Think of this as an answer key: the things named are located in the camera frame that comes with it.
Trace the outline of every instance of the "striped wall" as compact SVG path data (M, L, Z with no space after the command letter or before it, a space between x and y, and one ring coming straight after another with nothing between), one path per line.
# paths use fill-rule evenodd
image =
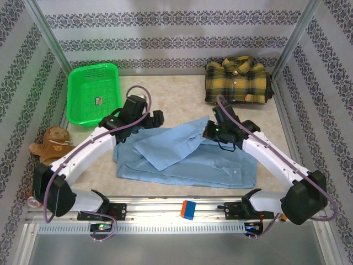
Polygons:
M252 55L271 70L307 0L38 0L72 66L120 75L203 74L209 57Z
M1 0L0 17L0 264L11 264L38 162L28 147L60 124L67 77L21 0Z
M278 80L301 159L328 179L339 207L331 228L353 264L353 1L325 0Z

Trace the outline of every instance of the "folded shirt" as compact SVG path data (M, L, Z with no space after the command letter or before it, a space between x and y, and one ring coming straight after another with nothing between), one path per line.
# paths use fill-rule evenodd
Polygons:
M253 188L257 161L202 137L208 117L173 129L140 130L115 147L117 176L155 183Z

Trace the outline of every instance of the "brown teddy bear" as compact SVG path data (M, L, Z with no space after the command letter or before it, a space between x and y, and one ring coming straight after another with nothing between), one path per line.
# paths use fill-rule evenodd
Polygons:
M31 153L40 156L39 160L46 166L68 154L74 146L69 146L70 134L67 130L53 126L47 129L43 136L43 143L32 143L29 146Z

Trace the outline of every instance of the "black mount bracket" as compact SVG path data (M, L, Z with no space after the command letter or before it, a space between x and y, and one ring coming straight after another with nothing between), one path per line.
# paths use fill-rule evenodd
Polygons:
M219 205L219 209L224 210L226 220L257 220L261 217L261 212L256 211L251 214L247 214L243 210L242 202L225 202L224 205ZM274 213L270 211L263 211L264 219L273 219Z
M106 215L110 215L116 219L116 221L125 221L126 217L126 203L109 203ZM111 221L109 218L93 215L93 214L85 214L78 213L77 214L78 221Z
M224 205L219 205L217 208L224 210L226 220L256 220L261 218L261 213L263 214L263 219L273 219L275 217L274 213L270 211L255 211L250 203L250 197L260 190L253 189L242 196L241 202L225 202Z

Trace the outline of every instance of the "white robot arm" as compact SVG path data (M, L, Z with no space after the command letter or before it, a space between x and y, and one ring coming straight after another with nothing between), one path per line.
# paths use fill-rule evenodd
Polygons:
M65 215L68 211L90 211L108 214L109 200L102 194L95 190L89 192L71 189L70 186L98 157L107 150L114 148L116 144L124 142L132 132L137 131L141 127L156 128L163 124L163 113L159 110L153 112L153 118L148 115L137 126L109 133L113 129L140 118L146 104L146 100L143 98L137 96L128 97L124 107L119 110L119 117L115 117L114 114L116 112L105 117L85 141L49 167L39 164L35 169L33 181L35 199L41 203L44 202L48 179L53 176L54 172L59 172L50 187L47 204L47 208L55 216ZM226 103L223 106L232 117L239 120L229 104ZM229 120L220 107L215 107L213 113L216 116L217 124L209 121L204 131L204 137L225 144L232 143L234 148L238 146L243 149L263 164L285 188L285 192L266 192L255 189L245 195L244 198L247 199L242 202L245 216L246 213L262 211L284 213L289 220L300 225L326 207L327 199L301 177L302 175L307 176L326 191L326 180L322 173L319 171L310 172L308 169L296 164L277 149L252 121L247 120L242 123L244 127L253 133L253 135L249 135ZM260 138L266 145L261 144L256 137ZM285 158L287 163L280 159L273 152L273 149L282 158ZM67 157L71 156L72 159L65 163ZM292 169L290 164L295 165L296 171Z

